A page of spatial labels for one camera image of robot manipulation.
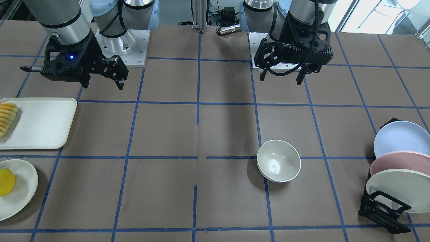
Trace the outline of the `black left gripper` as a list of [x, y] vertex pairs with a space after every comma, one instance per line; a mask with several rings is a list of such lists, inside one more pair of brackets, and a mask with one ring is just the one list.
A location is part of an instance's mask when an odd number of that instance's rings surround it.
[[260, 81], [267, 73], [285, 76], [296, 70], [296, 83], [301, 85], [306, 75], [318, 73], [332, 61], [331, 30], [323, 15], [302, 23], [293, 15], [269, 15], [254, 24], [254, 32], [264, 33], [254, 54], [254, 66], [260, 71]]

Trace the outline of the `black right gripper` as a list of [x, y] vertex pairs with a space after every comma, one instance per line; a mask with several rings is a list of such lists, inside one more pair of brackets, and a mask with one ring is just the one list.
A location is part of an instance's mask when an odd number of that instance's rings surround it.
[[94, 33], [87, 34], [78, 43], [62, 45], [60, 35], [53, 33], [45, 49], [42, 66], [21, 66], [25, 72], [39, 72], [51, 81], [77, 82], [88, 87], [90, 74], [112, 79], [123, 90], [128, 69], [120, 56], [105, 58]]

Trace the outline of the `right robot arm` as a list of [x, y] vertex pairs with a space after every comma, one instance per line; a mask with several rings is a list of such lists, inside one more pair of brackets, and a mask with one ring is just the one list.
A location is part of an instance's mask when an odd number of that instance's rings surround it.
[[112, 79], [122, 90], [129, 73], [123, 57], [139, 52], [132, 31], [152, 31], [159, 25], [158, 0], [91, 0], [89, 8], [100, 37], [92, 32], [77, 2], [26, 0], [25, 4], [49, 40], [43, 65], [20, 69], [84, 88], [97, 74]]

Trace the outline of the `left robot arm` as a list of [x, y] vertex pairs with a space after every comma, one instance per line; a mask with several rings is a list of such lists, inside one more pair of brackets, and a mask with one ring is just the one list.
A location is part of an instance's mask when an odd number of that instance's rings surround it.
[[334, 54], [328, 23], [336, 0], [244, 0], [239, 23], [243, 32], [265, 33], [254, 55], [260, 80], [267, 73], [282, 77], [296, 70], [300, 85], [318, 73]]

